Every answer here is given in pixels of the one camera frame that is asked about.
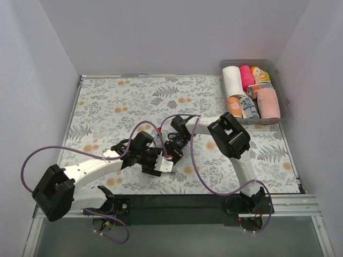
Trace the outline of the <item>blue patterned towel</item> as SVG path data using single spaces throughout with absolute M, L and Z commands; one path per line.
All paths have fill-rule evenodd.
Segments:
M 250 97 L 243 97 L 239 100 L 243 118 L 260 118 L 253 100 Z

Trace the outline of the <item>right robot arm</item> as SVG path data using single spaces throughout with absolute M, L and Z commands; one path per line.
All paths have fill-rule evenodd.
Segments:
M 212 194 L 228 198 L 226 208 L 233 214 L 254 213 L 260 214 L 273 210 L 270 192 L 257 179 L 250 159 L 250 135 L 240 122 L 226 112 L 219 117 L 199 117 L 189 115 L 172 115 L 171 126 L 176 136 L 168 139 L 164 147 L 173 161 L 177 162 L 183 156 L 183 148 L 190 145 L 191 160 L 196 174 L 203 186 Z M 193 154 L 193 140 L 196 135 L 210 135 L 219 151 L 227 157 L 236 173 L 239 188 L 229 193 L 218 193 L 212 190 L 202 179 L 195 164 Z

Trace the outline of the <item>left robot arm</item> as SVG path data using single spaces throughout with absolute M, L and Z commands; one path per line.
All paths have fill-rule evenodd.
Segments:
M 143 169 L 159 175 L 156 162 L 163 149 L 154 145 L 153 137 L 139 132 L 132 140 L 126 139 L 112 146 L 97 159 L 92 158 L 66 168 L 50 166 L 35 187 L 32 197 L 53 222 L 71 209 L 89 208 L 101 214 L 113 212 L 114 194 L 105 186 L 85 186 L 100 177 L 139 164 Z

